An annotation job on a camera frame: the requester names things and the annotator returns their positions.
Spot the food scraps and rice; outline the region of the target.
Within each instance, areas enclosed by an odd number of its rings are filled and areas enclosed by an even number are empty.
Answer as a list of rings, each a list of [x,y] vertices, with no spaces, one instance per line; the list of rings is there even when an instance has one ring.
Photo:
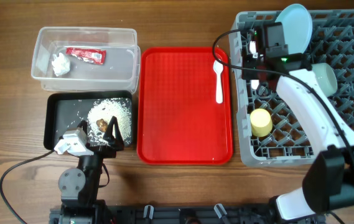
[[[88,123],[87,136],[92,146],[106,143],[103,139],[106,131],[105,125],[110,124],[112,117],[118,120],[124,145],[128,146],[132,143],[132,102],[129,98],[67,100],[65,106],[66,109],[71,109],[67,115],[75,117],[68,127],[78,124],[81,120]]]

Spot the white plastic spoon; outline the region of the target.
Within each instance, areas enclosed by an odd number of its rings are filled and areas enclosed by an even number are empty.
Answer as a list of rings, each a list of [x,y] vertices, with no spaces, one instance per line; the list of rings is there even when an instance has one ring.
[[[215,72],[217,79],[216,79],[216,102],[218,104],[223,103],[223,90],[221,84],[221,73],[223,71],[223,65],[218,62],[217,60],[213,63],[213,71]]]

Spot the light blue plate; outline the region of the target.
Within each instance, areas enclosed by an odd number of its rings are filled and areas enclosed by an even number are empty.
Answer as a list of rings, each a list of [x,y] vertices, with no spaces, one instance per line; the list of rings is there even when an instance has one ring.
[[[289,54],[303,54],[312,36],[312,17],[301,4],[287,6],[276,18],[282,24]]]

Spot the yellow plastic cup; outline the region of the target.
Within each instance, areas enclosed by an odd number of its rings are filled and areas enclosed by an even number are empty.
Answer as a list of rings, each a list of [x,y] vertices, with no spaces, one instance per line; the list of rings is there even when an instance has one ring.
[[[271,114],[262,108],[253,110],[250,115],[252,135],[259,138],[267,136],[272,131]]]

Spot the mint green bowl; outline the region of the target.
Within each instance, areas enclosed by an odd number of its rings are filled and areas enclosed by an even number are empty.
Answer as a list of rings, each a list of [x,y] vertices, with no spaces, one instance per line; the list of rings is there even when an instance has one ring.
[[[337,79],[333,68],[327,63],[312,64],[317,83],[326,97],[337,92]]]

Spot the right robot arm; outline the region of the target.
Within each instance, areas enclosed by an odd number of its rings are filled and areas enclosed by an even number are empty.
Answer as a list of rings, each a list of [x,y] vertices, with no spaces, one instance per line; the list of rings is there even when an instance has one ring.
[[[280,22],[244,32],[248,45],[243,78],[270,84],[317,153],[301,188],[274,197],[279,223],[354,205],[354,131],[321,90],[306,56],[289,54]]]

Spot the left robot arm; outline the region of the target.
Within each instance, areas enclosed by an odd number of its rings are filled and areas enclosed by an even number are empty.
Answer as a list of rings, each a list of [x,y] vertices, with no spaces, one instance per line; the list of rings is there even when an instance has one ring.
[[[59,178],[62,212],[73,216],[99,216],[109,212],[103,200],[98,200],[98,190],[102,188],[100,176],[107,170],[104,159],[115,158],[124,149],[124,141],[118,120],[112,117],[103,136],[106,144],[91,146],[86,134],[88,123],[83,120],[77,128],[66,131],[54,147],[57,154],[70,154],[78,158],[78,166],[66,170]]]

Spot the black waste tray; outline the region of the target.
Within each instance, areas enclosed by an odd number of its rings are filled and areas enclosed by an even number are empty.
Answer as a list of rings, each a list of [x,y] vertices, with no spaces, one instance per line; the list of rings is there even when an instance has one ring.
[[[88,116],[88,112],[98,100],[114,100],[126,98],[129,110],[132,109],[133,95],[128,91],[91,91],[73,93],[54,93],[47,100],[45,119],[44,147],[52,150],[59,137],[68,129],[76,128],[80,121]]]

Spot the clear plastic waste bin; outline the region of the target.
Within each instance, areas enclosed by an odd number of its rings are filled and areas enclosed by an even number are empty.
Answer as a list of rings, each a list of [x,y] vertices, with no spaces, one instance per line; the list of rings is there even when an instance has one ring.
[[[69,47],[106,51],[102,65],[67,55]],[[57,77],[52,61],[63,53],[70,71]],[[31,77],[48,91],[110,91],[135,93],[139,82],[141,49],[137,32],[128,28],[43,27],[34,48]]]

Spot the grey dishwasher rack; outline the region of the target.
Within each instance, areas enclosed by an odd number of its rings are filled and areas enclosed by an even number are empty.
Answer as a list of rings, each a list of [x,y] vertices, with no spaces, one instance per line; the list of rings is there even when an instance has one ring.
[[[335,72],[338,89],[329,100],[354,130],[354,9],[311,10],[313,33],[305,52],[312,63],[327,63]],[[235,74],[236,122],[241,161],[246,166],[298,166],[315,159],[307,136],[293,112],[267,84],[257,90]],[[258,108],[270,112],[273,129],[266,137],[251,134],[249,114]]]

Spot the crumpled white tissue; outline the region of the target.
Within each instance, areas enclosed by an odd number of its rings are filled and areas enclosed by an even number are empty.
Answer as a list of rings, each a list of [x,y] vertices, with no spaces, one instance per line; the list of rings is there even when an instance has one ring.
[[[70,59],[63,53],[54,55],[54,60],[52,61],[54,74],[59,77],[70,71]]]

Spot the red serving tray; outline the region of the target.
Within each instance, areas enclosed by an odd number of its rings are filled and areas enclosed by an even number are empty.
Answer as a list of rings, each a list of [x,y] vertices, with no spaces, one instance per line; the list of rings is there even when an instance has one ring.
[[[220,165],[233,155],[230,78],[221,73],[216,101],[211,47],[153,47],[142,54],[137,154],[151,165]]]

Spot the red snack wrapper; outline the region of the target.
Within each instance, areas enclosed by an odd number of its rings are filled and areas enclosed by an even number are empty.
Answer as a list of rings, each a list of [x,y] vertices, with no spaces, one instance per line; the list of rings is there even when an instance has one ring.
[[[69,47],[66,49],[66,54],[76,57],[87,63],[102,65],[105,62],[106,51],[100,49],[82,49]]]

